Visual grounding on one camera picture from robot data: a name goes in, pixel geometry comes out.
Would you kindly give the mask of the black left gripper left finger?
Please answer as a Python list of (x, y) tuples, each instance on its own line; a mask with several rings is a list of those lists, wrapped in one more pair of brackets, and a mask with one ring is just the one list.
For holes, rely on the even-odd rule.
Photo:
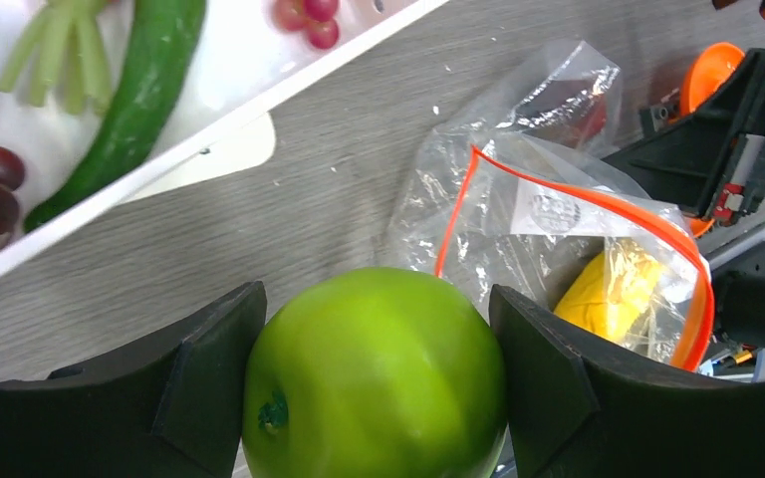
[(231, 476), (266, 309), (246, 283), (42, 380), (0, 382), (0, 477)]

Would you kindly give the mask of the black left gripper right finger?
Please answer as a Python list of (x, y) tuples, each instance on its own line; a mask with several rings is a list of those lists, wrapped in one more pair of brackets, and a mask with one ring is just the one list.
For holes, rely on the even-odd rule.
[(765, 382), (685, 371), (496, 285), (520, 477), (765, 477)]

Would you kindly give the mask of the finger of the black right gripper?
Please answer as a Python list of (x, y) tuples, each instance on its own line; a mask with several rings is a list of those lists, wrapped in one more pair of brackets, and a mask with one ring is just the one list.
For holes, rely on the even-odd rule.
[(710, 218), (738, 138), (755, 133), (765, 100), (765, 49), (747, 51), (733, 75), (694, 113), (606, 156), (654, 200)]

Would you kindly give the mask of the yellow fake banana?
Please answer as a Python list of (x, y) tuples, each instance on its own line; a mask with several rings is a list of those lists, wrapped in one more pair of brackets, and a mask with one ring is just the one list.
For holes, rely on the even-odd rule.
[(633, 345), (664, 266), (637, 241), (612, 241), (583, 269), (554, 315), (616, 344)]

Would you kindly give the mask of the clear zip top bag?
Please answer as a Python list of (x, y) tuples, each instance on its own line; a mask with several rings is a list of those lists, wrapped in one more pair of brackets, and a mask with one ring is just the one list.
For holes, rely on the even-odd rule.
[[(580, 148), (524, 132), (514, 109), (545, 82), (594, 80), (606, 129)], [(553, 312), (612, 241), (637, 241), (664, 266), (633, 345), (685, 370), (699, 367), (713, 323), (705, 260), (678, 207), (604, 163), (621, 109), (620, 67), (582, 40), (545, 44), (418, 147), (383, 237), (380, 260), (441, 277), (481, 311), (513, 287)]]

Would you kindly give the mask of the green fake apple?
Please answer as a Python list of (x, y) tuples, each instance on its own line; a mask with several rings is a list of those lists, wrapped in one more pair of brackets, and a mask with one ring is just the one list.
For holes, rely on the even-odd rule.
[(257, 338), (245, 461), (254, 477), (487, 477), (505, 391), (500, 346), (455, 287), (354, 270), (298, 294)]

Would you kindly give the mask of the white plastic basket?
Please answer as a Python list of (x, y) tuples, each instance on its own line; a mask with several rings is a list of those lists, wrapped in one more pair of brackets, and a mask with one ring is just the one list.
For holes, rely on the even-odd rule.
[(0, 277), (117, 204), (257, 166), (255, 124), (432, 1), (0, 1)]

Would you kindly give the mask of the orange fake carrot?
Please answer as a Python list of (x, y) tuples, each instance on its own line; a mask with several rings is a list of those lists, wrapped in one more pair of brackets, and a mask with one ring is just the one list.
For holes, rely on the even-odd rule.
[(25, 26), (0, 75), (0, 92), (15, 90), (21, 74), (32, 70), (27, 104), (41, 108), (49, 91), (64, 89), (64, 111), (86, 107), (103, 116), (114, 94), (110, 60), (98, 23), (107, 1), (47, 1)]

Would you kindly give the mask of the green fake chili pepper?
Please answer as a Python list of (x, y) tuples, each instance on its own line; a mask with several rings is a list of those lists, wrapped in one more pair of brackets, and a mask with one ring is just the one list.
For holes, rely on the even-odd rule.
[(181, 95), (208, 2), (136, 1), (120, 81), (88, 152), (27, 214), (30, 233), (141, 166)]

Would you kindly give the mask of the pink fake grapes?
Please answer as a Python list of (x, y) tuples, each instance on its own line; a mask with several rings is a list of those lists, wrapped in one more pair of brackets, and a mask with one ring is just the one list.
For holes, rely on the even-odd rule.
[(340, 0), (277, 0), (272, 16), (279, 29), (303, 33), (313, 48), (329, 50), (341, 37), (336, 19), (340, 6)]

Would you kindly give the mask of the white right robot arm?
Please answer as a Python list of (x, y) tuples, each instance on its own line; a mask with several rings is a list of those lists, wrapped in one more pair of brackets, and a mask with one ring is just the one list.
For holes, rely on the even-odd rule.
[[(765, 200), (765, 49), (706, 48), (665, 105), (642, 115), (644, 136), (607, 157), (653, 199), (730, 226)], [(715, 331), (765, 348), (765, 244), (713, 275)]]

